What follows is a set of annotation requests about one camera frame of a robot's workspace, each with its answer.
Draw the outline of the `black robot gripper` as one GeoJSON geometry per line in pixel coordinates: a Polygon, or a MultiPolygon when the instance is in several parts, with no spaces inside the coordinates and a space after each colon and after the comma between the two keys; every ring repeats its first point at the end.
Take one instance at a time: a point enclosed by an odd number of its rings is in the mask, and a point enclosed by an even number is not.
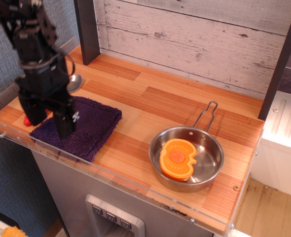
{"type": "Polygon", "coordinates": [[[74,99],[67,92],[69,74],[64,55],[54,55],[40,61],[19,60],[25,75],[16,80],[19,85],[19,101],[33,126],[47,118],[45,108],[62,109],[55,111],[53,117],[60,139],[67,138],[76,129],[80,118],[74,108],[74,99]]]}

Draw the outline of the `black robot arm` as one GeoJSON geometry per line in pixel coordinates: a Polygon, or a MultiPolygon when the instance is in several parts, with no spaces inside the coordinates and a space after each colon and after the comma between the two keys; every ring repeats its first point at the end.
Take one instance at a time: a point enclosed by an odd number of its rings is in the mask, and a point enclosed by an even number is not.
{"type": "Polygon", "coordinates": [[[40,0],[0,0],[0,24],[19,57],[24,76],[15,82],[26,116],[36,126],[53,112],[59,137],[75,131],[78,111],[67,91],[68,73],[62,50],[55,47],[56,27],[40,0]]]}

